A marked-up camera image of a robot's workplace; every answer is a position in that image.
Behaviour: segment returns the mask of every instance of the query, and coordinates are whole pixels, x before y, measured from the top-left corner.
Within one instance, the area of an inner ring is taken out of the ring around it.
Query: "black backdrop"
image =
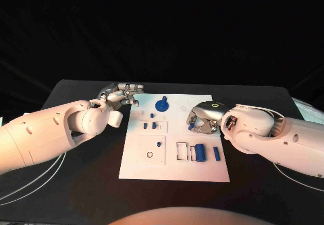
[[[3,3],[0,115],[39,110],[62,79],[282,86],[323,109],[324,17],[307,4]]]

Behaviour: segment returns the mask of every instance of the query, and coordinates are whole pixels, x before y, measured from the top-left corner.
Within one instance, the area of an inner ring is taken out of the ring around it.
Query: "blue object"
[[[215,158],[216,158],[216,161],[220,161],[217,147],[215,147]]]
[[[167,97],[166,96],[163,96],[161,100],[157,101],[157,103],[156,103],[156,109],[160,112],[167,111],[167,109],[169,109],[169,103],[167,103]]]
[[[190,123],[187,129],[192,130],[193,128],[194,128],[194,123]]]
[[[196,151],[196,161],[197,162],[205,162],[206,161],[206,155],[205,155],[205,145],[197,144],[194,146],[194,151]]]

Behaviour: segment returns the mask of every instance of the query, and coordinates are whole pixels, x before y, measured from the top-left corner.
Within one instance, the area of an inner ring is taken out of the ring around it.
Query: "black table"
[[[94,99],[109,83],[62,80],[43,109]],[[210,94],[213,100],[229,107],[255,105],[302,119],[289,94],[279,87],[143,84],[147,93]],[[120,111],[124,114],[120,128],[108,126],[101,135],[68,152],[50,182],[26,198],[0,206],[0,220],[99,225],[156,208],[196,206],[235,211],[275,224],[324,223],[324,193],[287,179],[262,156],[243,154],[223,139],[230,183],[118,179],[130,106],[122,106]],[[1,175],[0,196],[33,180],[52,163],[50,160]],[[321,185],[320,178],[281,169],[305,182]]]

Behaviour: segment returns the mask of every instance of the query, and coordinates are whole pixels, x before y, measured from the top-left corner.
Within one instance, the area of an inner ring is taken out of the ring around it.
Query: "robotic hand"
[[[134,104],[143,85],[111,84],[91,101],[76,101],[33,112],[0,127],[0,174],[42,163],[104,131],[120,127],[121,105]]]
[[[196,118],[205,122],[194,127]],[[324,125],[285,118],[271,109],[225,105],[206,101],[193,107],[187,117],[193,132],[212,134],[217,126],[235,148],[261,154],[271,162],[324,178]]]

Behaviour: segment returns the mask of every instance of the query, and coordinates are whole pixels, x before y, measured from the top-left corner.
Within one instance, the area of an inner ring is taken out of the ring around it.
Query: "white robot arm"
[[[91,101],[76,101],[33,112],[0,127],[0,174],[42,163],[104,131],[118,128],[124,104],[138,106],[143,85],[112,84]]]
[[[205,125],[194,127],[196,117]],[[324,125],[285,118],[271,109],[225,105],[207,101],[192,110],[190,130],[210,134],[220,126],[225,139],[246,154],[261,154],[271,162],[324,178]]]

